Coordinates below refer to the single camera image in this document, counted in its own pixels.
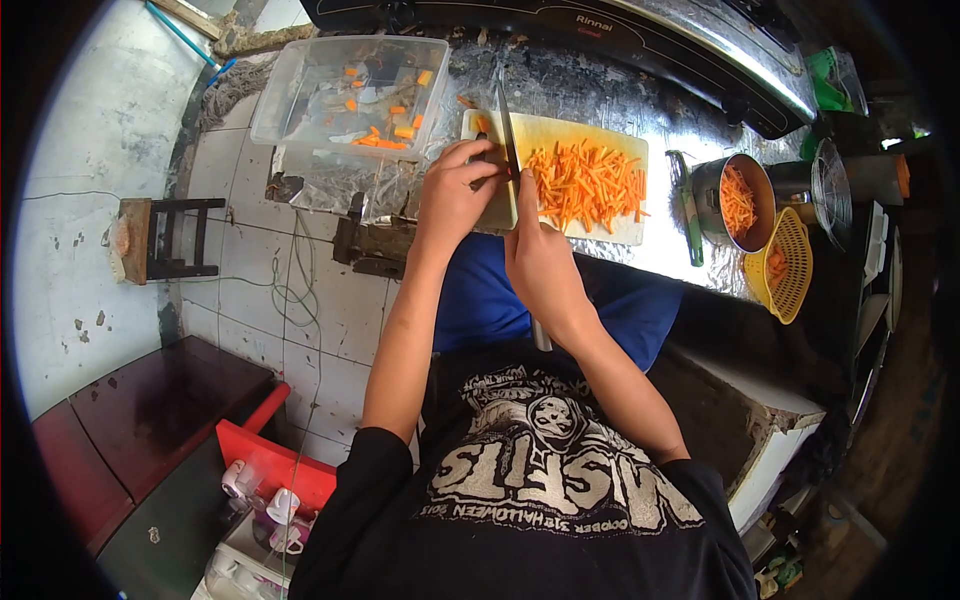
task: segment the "stainless steel pot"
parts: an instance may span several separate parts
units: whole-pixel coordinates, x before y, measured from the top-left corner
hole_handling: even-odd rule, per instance
[[[724,167],[731,165],[737,168],[744,181],[754,192],[754,211],[756,222],[747,229],[742,238],[734,239],[727,230],[723,220],[720,205],[720,178]],[[770,178],[760,163],[750,156],[737,154],[726,158],[719,158],[705,162],[694,168],[691,174],[693,183],[693,199],[697,205],[697,214],[700,216],[700,227],[704,231],[719,233],[729,238],[742,251],[753,254],[760,252],[774,234],[774,220],[777,217],[777,204],[774,200],[774,189],[770,185]]]

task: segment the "yellow colander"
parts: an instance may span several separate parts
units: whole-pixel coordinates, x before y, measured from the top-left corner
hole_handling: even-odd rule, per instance
[[[780,244],[789,271],[780,284],[770,289],[767,279],[767,258],[775,244]],[[807,238],[806,225],[791,207],[781,210],[774,223],[774,234],[761,252],[743,257],[743,272],[747,284],[770,314],[783,324],[790,324],[800,312],[806,290],[813,277],[813,251]]]

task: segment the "stove knob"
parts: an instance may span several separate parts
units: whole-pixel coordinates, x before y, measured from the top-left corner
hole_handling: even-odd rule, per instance
[[[397,35],[405,27],[413,25],[417,10],[413,0],[391,0],[379,7],[387,21],[387,30],[391,35]]]

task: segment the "aluminum foil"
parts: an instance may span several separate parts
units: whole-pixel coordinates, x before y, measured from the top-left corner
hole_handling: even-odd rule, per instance
[[[427,35],[443,37],[436,31]],[[690,265],[683,214],[674,202],[667,150],[696,164],[742,152],[760,163],[797,160],[806,128],[770,141],[749,128],[730,127],[724,114],[670,82],[600,57],[550,47],[524,36],[446,32],[453,49],[441,111],[424,160],[307,153],[277,149],[274,171],[303,178],[291,204],[346,215],[357,191],[366,193],[362,222],[387,225],[393,215],[417,217],[423,173],[441,149],[460,138],[462,96],[496,109],[496,78],[505,82],[510,110],[575,121],[642,137],[650,145],[643,243],[624,246],[571,240],[576,252],[756,301],[742,271],[743,252],[727,239],[704,238],[704,266]]]

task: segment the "wooden stool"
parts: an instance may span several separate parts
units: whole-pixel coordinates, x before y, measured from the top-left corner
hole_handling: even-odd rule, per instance
[[[120,201],[120,214],[127,215],[130,227],[130,250],[123,256],[126,279],[137,285],[145,285],[153,279],[177,277],[204,277],[220,274],[216,265],[204,264],[204,240],[206,238],[206,212],[210,208],[223,208],[225,198],[202,200],[153,200],[150,198],[125,198]],[[182,258],[173,257],[174,223],[177,213],[197,210],[197,233],[194,235],[193,265],[187,266]],[[161,235],[161,248],[156,249],[156,217],[167,215],[167,223]]]

